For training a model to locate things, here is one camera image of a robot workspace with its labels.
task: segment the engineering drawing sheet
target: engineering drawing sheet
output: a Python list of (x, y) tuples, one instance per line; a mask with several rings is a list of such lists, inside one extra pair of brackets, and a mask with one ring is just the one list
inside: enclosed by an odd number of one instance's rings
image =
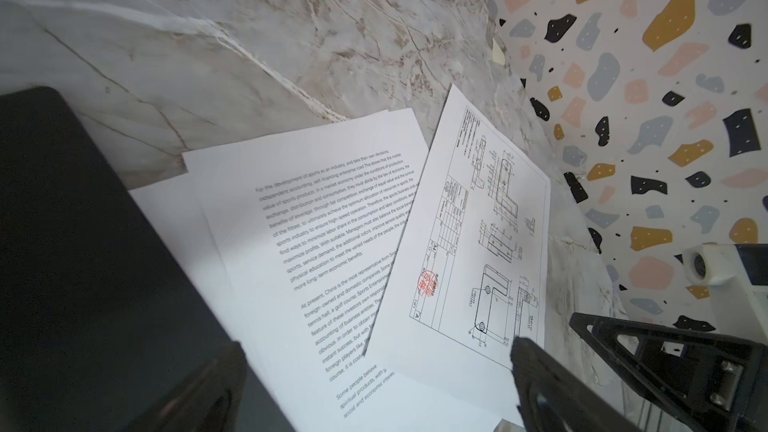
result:
[(544, 345), (549, 194), (454, 86), (366, 356), (522, 424), (509, 353)]

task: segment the white marble countertop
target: white marble countertop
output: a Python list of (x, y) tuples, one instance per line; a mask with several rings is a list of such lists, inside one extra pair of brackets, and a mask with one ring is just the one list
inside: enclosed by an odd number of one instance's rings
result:
[(186, 150), (384, 109), (412, 107), (430, 143), (455, 83), (552, 178), (546, 349), (624, 409), (568, 327), (618, 301), (519, 77), (491, 61), (484, 0), (0, 0), (0, 14), (0, 93), (57, 89), (129, 188), (184, 172)]

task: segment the white plastic part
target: white plastic part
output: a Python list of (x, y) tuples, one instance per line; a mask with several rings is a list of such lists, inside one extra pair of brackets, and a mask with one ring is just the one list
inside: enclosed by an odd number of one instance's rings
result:
[[(706, 271), (696, 270), (696, 256)], [(768, 345), (768, 286), (752, 285), (735, 245), (698, 245), (683, 251), (688, 280), (705, 285), (717, 332)]]

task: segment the red stamp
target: red stamp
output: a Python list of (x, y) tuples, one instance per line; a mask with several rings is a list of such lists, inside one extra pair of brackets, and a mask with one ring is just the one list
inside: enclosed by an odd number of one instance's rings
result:
[(437, 276), (430, 271), (424, 271), (418, 276), (418, 293), (431, 297), (437, 290)]

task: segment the stack of papers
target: stack of papers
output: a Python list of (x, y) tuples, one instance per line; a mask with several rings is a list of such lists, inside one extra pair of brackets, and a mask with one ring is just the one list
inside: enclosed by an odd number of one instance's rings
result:
[(522, 424), (550, 185), (455, 86), (428, 159), (406, 109), (184, 160), (131, 194), (293, 427)]

